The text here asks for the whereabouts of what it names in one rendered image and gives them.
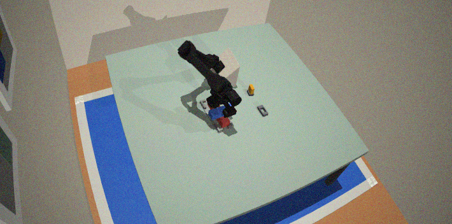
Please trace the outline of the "orange rectangular block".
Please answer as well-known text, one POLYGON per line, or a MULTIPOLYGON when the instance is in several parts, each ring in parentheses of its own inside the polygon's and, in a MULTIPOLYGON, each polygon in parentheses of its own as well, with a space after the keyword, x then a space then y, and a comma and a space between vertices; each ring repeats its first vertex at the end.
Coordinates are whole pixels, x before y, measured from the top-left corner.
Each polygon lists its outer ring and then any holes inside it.
POLYGON ((254 90, 255 90, 255 89, 254 89, 253 84, 249 85, 248 90, 249 90, 250 94, 253 94, 253 93, 254 93, 254 90))

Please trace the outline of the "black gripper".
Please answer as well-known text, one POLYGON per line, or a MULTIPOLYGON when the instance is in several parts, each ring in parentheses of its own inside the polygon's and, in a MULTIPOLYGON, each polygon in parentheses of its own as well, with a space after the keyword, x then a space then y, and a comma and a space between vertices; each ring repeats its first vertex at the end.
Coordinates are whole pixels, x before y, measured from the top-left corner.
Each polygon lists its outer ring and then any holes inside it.
MULTIPOLYGON (((210 93, 211 93, 211 95, 215 94, 215 92, 212 90, 210 90, 210 93)), ((224 118, 236 115, 237 111, 236 111, 235 107, 229 105, 229 103, 228 103, 229 101, 225 98, 225 96, 223 96, 221 98, 221 100, 222 100, 221 105, 223 104, 225 106, 225 108, 222 111, 222 113, 224 114, 224 118)))

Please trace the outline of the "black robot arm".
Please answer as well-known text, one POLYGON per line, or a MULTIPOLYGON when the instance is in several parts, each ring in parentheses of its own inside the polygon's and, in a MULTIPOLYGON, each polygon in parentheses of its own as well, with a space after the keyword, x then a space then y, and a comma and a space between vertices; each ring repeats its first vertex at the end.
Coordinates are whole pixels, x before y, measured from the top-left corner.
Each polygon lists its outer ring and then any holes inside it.
POLYGON ((207 54, 196 50, 196 47, 191 41, 185 41, 179 48, 178 54, 188 63, 191 63, 208 81, 211 90, 215 92, 214 95, 209 96, 206 100, 211 108, 217 108, 221 105, 221 98, 225 98, 232 106, 237 106, 242 101, 242 98, 237 92, 232 89, 231 82, 218 73, 225 67, 223 62, 215 54, 207 54), (216 73, 210 69, 213 68, 216 73), (219 96, 218 96, 219 95, 219 96))

